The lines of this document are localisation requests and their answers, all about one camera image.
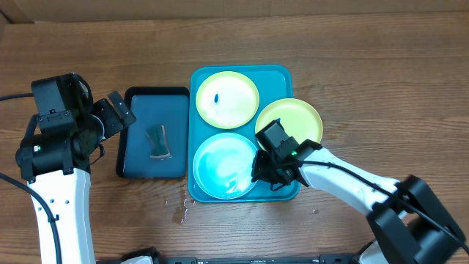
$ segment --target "pale yellow plate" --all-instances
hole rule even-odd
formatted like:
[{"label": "pale yellow plate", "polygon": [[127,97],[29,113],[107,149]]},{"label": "pale yellow plate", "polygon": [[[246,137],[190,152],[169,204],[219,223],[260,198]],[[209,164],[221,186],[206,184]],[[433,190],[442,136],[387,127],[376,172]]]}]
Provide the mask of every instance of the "pale yellow plate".
[{"label": "pale yellow plate", "polygon": [[241,73],[216,73],[200,85],[196,107],[202,119],[214,127],[237,128],[256,114],[259,91],[256,84]]},{"label": "pale yellow plate", "polygon": [[272,120],[280,119],[288,136],[298,144],[310,139],[319,143],[322,138],[322,120],[313,106],[305,101],[286,98],[277,100],[262,110],[256,121],[256,133]]}]

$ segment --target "teal tray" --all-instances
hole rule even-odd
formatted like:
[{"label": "teal tray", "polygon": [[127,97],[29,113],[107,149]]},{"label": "teal tray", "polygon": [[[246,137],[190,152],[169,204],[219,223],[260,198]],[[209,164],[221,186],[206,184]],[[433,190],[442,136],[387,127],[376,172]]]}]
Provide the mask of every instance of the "teal tray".
[{"label": "teal tray", "polygon": [[[248,76],[259,90],[259,108],[252,120],[234,129],[220,129],[206,123],[196,108],[196,94],[200,84],[212,74],[231,70]],[[189,159],[188,189],[191,196],[199,202],[269,202],[293,199],[300,190],[299,182],[285,186],[278,191],[271,191],[270,184],[259,181],[251,191],[236,199],[217,199],[206,194],[196,183],[192,171],[193,157],[205,139],[223,132],[238,133],[251,140],[257,148],[259,144],[254,136],[256,120],[260,112],[270,103],[282,98],[293,98],[292,77],[290,72],[280,65],[246,65],[202,67],[191,77],[191,101],[189,106]]]}]

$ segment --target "wooden table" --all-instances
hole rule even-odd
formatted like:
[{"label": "wooden table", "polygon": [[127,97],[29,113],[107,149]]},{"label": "wooden table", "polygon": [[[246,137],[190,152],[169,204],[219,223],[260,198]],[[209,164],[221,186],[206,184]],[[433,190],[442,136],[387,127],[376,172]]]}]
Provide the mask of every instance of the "wooden table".
[{"label": "wooden table", "polygon": [[[132,86],[186,86],[207,65],[282,64],[295,97],[322,116],[322,143],[377,175],[425,179],[469,234],[469,13],[8,25],[1,95],[77,72],[95,98]],[[0,167],[36,106],[0,103]],[[289,202],[187,204],[187,180],[125,180],[119,137],[92,167],[90,213],[98,258],[156,246],[166,256],[312,256],[356,252],[373,239],[365,218],[324,191]],[[38,263],[31,199],[0,183],[0,262]],[[459,251],[454,263],[467,263]]]}]

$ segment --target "sponge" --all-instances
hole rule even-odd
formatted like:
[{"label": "sponge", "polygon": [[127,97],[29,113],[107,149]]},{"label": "sponge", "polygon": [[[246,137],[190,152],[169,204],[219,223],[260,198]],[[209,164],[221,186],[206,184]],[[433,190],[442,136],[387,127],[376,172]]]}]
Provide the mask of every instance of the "sponge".
[{"label": "sponge", "polygon": [[156,125],[155,127],[147,129],[147,137],[150,142],[152,142],[153,146],[150,158],[163,159],[171,157],[164,125]]}]

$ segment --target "table surface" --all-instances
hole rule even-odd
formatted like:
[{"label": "table surface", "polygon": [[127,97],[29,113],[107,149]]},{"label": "table surface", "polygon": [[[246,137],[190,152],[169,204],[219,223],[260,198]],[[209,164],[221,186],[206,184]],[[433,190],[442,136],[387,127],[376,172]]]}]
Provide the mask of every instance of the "table surface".
[{"label": "table surface", "polygon": [[[189,87],[208,65],[281,64],[295,97],[320,113],[326,147],[377,175],[422,177],[469,234],[468,26],[465,12],[8,25],[0,94],[77,72],[103,98],[133,86]],[[15,151],[36,106],[23,98],[0,111],[1,171],[20,179]],[[148,246],[166,256],[305,257],[356,252],[373,239],[361,214],[312,188],[288,202],[194,204],[185,178],[119,178],[118,141],[105,142],[92,167],[98,258]],[[39,263],[31,199],[6,183],[0,192],[0,262]]]}]

